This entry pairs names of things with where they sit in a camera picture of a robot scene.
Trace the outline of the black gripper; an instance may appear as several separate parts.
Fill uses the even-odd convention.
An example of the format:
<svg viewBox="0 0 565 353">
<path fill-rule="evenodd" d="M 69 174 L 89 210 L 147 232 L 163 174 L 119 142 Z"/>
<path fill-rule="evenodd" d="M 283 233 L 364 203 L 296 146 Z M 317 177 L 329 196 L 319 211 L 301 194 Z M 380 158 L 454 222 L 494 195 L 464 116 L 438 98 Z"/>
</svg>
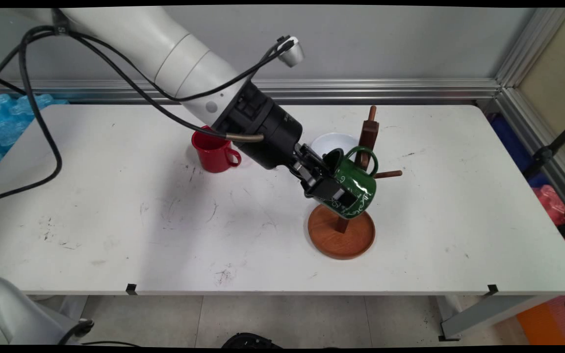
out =
<svg viewBox="0 0 565 353">
<path fill-rule="evenodd" d="M 261 167 L 287 167 L 300 179 L 304 195 L 332 209 L 358 207 L 358 176 L 336 175 L 343 149 L 318 154 L 301 144 L 302 125 L 251 81 L 244 83 L 212 125 L 226 134 L 262 135 L 260 142 L 237 142 L 236 147 Z"/>
</svg>

